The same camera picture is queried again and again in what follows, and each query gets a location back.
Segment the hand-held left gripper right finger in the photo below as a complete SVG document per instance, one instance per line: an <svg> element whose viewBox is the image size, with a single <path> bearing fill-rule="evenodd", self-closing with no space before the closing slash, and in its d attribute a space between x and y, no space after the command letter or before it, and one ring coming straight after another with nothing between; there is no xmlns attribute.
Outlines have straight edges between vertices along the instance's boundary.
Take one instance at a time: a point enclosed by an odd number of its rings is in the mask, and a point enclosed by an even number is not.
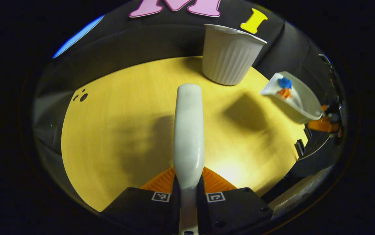
<svg viewBox="0 0 375 235"><path fill-rule="evenodd" d="M237 235L268 223L273 210L249 187L237 188L204 167L197 191L198 230L201 235Z"/></svg>

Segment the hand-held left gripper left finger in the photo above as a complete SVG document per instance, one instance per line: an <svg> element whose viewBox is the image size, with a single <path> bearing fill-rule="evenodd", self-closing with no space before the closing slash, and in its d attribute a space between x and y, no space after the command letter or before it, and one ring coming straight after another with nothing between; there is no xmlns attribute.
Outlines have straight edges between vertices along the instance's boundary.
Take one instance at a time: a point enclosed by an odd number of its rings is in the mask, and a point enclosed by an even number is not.
<svg viewBox="0 0 375 235"><path fill-rule="evenodd" d="M126 188L101 214L137 235L177 235L179 185L174 168L141 188Z"/></svg>

